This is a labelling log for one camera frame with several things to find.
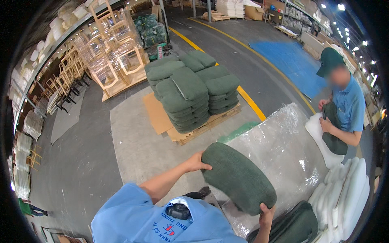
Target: cardboard box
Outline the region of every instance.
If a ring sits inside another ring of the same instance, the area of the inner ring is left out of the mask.
[[[247,5],[244,6],[244,14],[250,19],[262,21],[263,13],[263,8]]]

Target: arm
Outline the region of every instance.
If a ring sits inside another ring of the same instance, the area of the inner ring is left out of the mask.
[[[152,199],[153,204],[161,200],[178,179],[185,173],[197,171],[200,169],[212,170],[212,166],[201,162],[203,151],[197,152],[187,161],[177,165],[173,169],[166,171],[160,175],[154,176],[150,180],[139,185]]]
[[[268,209],[264,203],[260,205],[263,213],[259,216],[259,231],[253,243],[269,243],[270,230],[275,212],[275,206]]]
[[[339,138],[340,140],[349,145],[358,146],[359,141],[361,140],[361,131],[354,131],[353,133],[342,131],[336,128],[328,119],[328,117],[326,118],[326,120],[320,118],[320,124],[321,128],[323,129],[323,132],[330,133],[331,135],[334,135],[335,137]]]

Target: blue shirt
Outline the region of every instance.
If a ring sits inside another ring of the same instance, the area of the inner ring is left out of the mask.
[[[179,220],[166,215],[166,207],[172,203],[155,206],[150,196],[137,185],[124,185],[95,215],[91,223],[93,242],[247,243],[234,234],[216,207],[185,196],[175,199],[186,202],[191,213],[189,219]]]
[[[338,109],[342,131],[352,133],[363,130],[365,100],[361,87],[352,75],[344,90],[333,90],[332,101]]]

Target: green cushion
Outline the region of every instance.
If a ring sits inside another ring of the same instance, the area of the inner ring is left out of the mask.
[[[215,66],[216,60],[205,52],[195,50],[188,53],[190,56],[196,58],[204,67],[209,68]]]
[[[328,119],[336,128],[341,129],[340,121],[338,118],[337,107],[333,102],[323,105],[322,111],[323,111],[324,119],[328,117]],[[321,138],[326,143],[329,150],[334,154],[340,154],[340,155],[347,154],[348,146],[345,142],[343,142],[339,138],[335,137],[334,135],[331,135],[330,133],[323,133],[323,136]]]
[[[171,79],[186,100],[197,100],[208,93],[204,82],[188,67],[175,70]]]
[[[221,95],[210,95],[210,96],[209,96],[209,102],[219,101],[219,100],[225,99],[225,98],[229,97],[229,96],[232,95],[232,94],[234,94],[235,96],[238,96],[238,91],[237,91],[237,90],[234,90],[234,91],[229,92],[229,93],[226,93],[226,94],[221,94]]]
[[[174,121],[177,121],[177,122],[184,122],[184,121],[188,121],[188,120],[191,120],[195,117],[199,117],[199,114],[202,114],[204,112],[208,112],[208,105],[203,105],[199,108],[196,108],[194,109],[192,112],[188,113],[187,115],[184,115],[184,116],[175,116],[175,115],[172,115],[171,113],[167,112],[168,116],[174,120]]]
[[[269,243],[312,242],[317,235],[317,225],[311,204],[301,201],[286,215],[273,221]],[[254,242],[258,231],[257,229],[249,234],[248,243]]]
[[[155,88],[158,95],[161,97],[161,103],[165,111],[172,113],[188,111],[195,108],[196,105],[198,105],[197,107],[200,107],[207,102],[209,98],[209,95],[205,93],[203,97],[200,97],[197,100],[184,99],[172,78],[161,81]]]
[[[209,119],[209,115],[205,116],[203,120],[194,122],[194,123],[190,124],[189,126],[186,126],[183,128],[176,127],[176,130],[177,130],[177,132],[179,132],[181,134],[191,132],[191,131],[195,130],[196,128],[199,128],[200,126],[202,126],[204,123],[206,123],[208,121],[208,119]]]
[[[163,64],[165,64],[167,62],[170,62],[170,61],[179,61],[179,59],[175,55],[166,56],[166,57],[164,57],[162,59],[158,59],[156,61],[148,63],[145,66],[145,71],[146,71],[146,73],[148,73],[150,71],[150,68],[153,68],[153,67],[156,67],[156,66],[161,66],[161,65],[163,65]]]
[[[170,77],[177,69],[185,67],[185,64],[181,61],[169,61],[161,66],[155,66],[150,68],[146,73],[148,80],[160,80]]]
[[[196,58],[188,54],[180,56],[180,61],[182,61],[185,66],[187,66],[194,72],[198,72],[204,69],[204,66],[201,64],[201,62],[199,62]]]
[[[231,110],[232,108],[235,107],[235,105],[238,104],[239,101],[236,101],[232,104],[229,104],[229,105],[226,105],[224,108],[220,108],[220,109],[209,109],[208,112],[210,115],[217,115],[217,114],[221,114],[223,112],[226,112],[228,110]]]
[[[232,92],[238,88],[239,83],[238,77],[232,74],[205,81],[209,95],[221,95]]]
[[[218,110],[226,107],[230,107],[232,105],[236,105],[239,102],[237,97],[232,97],[227,100],[215,102],[215,103],[209,103],[209,108],[211,110]]]
[[[209,79],[226,76],[229,73],[226,67],[224,67],[223,65],[217,65],[198,71],[196,74],[201,78],[202,81],[206,81]]]
[[[258,215],[261,203],[271,208],[277,201],[272,184],[258,166],[230,146],[211,144],[202,161],[213,167],[202,170],[205,181],[223,191],[242,211]]]

